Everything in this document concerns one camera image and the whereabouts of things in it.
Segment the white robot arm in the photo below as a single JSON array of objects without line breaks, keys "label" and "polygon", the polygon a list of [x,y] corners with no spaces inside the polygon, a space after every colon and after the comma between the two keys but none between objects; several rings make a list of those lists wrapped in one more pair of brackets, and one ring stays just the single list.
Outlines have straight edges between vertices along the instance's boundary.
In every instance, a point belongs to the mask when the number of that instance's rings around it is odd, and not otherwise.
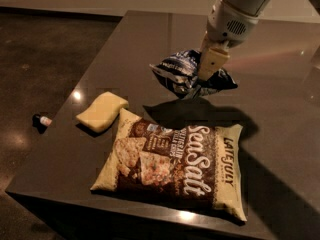
[{"label": "white robot arm", "polygon": [[208,80],[229,60],[229,50],[242,44],[270,0],[216,0],[207,18],[198,77]]}]

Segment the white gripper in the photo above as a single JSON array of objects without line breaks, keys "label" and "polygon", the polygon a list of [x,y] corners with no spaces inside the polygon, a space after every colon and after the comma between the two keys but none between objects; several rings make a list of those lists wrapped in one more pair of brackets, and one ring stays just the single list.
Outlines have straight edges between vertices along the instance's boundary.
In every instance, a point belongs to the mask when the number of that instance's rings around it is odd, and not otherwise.
[{"label": "white gripper", "polygon": [[213,47],[214,43],[228,42],[229,47],[238,46],[247,40],[258,21],[257,0],[216,0],[207,19],[207,34],[200,46],[198,77],[207,81],[230,58],[227,51]]}]

